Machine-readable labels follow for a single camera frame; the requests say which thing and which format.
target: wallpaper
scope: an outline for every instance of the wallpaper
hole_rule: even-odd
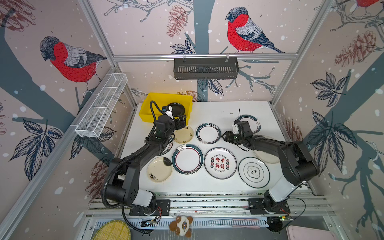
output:
[[[77,237],[91,201],[100,198],[109,163],[124,139],[131,113],[123,93],[99,139],[75,138],[10,239]]]
[[[192,95],[201,101],[269,101],[272,99],[290,60],[240,61],[236,79],[176,80],[173,61],[121,62],[136,102],[148,93]]]
[[[77,1],[0,6],[1,221],[110,66]]]
[[[322,1],[98,0],[115,55],[297,52]],[[181,47],[186,38],[191,47]]]
[[[336,2],[276,107],[350,239],[382,240],[383,3]]]

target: red breast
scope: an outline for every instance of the red breast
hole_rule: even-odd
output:
[[[67,48],[62,42],[59,42],[53,48],[56,60],[51,63],[68,80],[73,82],[87,82],[96,73],[96,63],[92,63],[82,68],[71,68],[64,64],[68,57]]]
[[[248,21],[249,16],[246,14],[239,15],[233,23],[228,21],[228,41],[239,51],[250,51],[253,52],[255,49],[261,47],[261,44],[252,43],[240,37],[236,28],[244,26]]]
[[[369,7],[378,1],[379,0],[357,0],[357,5],[359,7]]]

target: brown and white plush toy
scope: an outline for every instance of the brown and white plush toy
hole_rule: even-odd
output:
[[[176,232],[176,235],[178,236],[191,237],[192,232],[189,226],[191,225],[192,221],[192,217],[179,216],[175,221],[170,223],[169,229],[172,232]]]

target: bird head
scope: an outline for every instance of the bird head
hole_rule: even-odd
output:
[[[242,14],[248,14],[248,11],[245,7],[235,7],[232,8],[229,13],[227,14],[227,17],[225,18],[226,20],[230,21],[231,23],[234,22],[234,20],[242,15]]]
[[[56,60],[55,52],[53,51],[53,48],[59,42],[60,41],[57,38],[55,38],[54,36],[48,36],[41,41],[40,51],[41,51],[41,55],[43,56],[44,61],[46,61],[48,59],[51,61]]]

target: pine cone illustration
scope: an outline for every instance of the pine cone illustration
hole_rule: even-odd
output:
[[[201,102],[203,101],[202,97],[199,96],[199,94],[193,90],[187,90],[185,92],[177,92],[177,94],[180,94],[180,95],[191,95],[193,97],[193,101],[192,102]]]
[[[103,182],[108,172],[108,166],[103,163],[102,160],[98,161],[92,168],[90,184],[85,189],[88,192],[87,197],[90,197],[88,205],[91,204],[93,199],[100,198],[101,189],[103,188]]]
[[[36,8],[26,0],[0,0],[0,21],[11,13],[5,27],[13,31],[24,31],[29,24],[35,25],[36,17],[32,10]]]
[[[168,13],[167,34],[173,38],[175,35],[179,35],[187,25],[187,12],[181,6],[174,5]]]
[[[374,50],[376,44],[376,34],[366,31],[353,39],[346,48],[343,48],[339,55],[336,55],[335,65],[341,64],[342,67],[350,63],[361,62]]]
[[[291,119],[291,121],[287,121],[287,119],[285,119],[284,126],[287,130],[288,136],[291,138],[292,141],[303,140],[303,134],[301,133],[301,129],[296,125],[296,123],[293,122],[293,119]]]

